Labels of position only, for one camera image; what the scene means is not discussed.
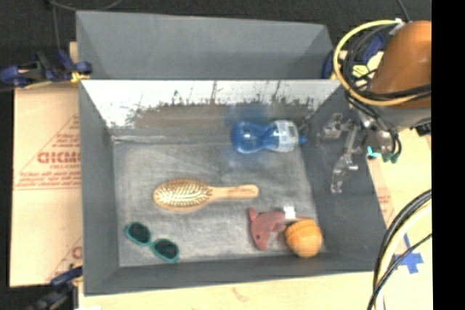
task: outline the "orange ball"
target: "orange ball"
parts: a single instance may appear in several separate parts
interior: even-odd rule
[[[298,256],[315,256],[323,244],[320,228],[312,219],[304,219],[289,226],[285,232],[288,247]]]

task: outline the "plastic bottle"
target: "plastic bottle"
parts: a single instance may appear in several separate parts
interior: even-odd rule
[[[260,150],[289,152],[307,139],[299,134],[292,121],[273,121],[260,126],[250,121],[238,121],[232,128],[232,144],[242,154],[250,154]]]

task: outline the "wooden hairbrush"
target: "wooden hairbrush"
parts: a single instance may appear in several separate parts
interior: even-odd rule
[[[153,192],[156,205],[169,211],[191,211],[214,200],[253,199],[259,194],[256,185],[211,187],[195,179],[173,179]]]

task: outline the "sunglasses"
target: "sunglasses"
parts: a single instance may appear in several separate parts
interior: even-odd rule
[[[126,237],[137,245],[150,247],[152,252],[166,262],[179,259],[179,248],[171,240],[157,239],[152,242],[152,233],[144,224],[132,222],[123,229]]]

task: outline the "bottle label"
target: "bottle label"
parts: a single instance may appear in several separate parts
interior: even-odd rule
[[[278,131],[279,144],[274,151],[289,152],[299,143],[299,130],[291,121],[275,121]]]

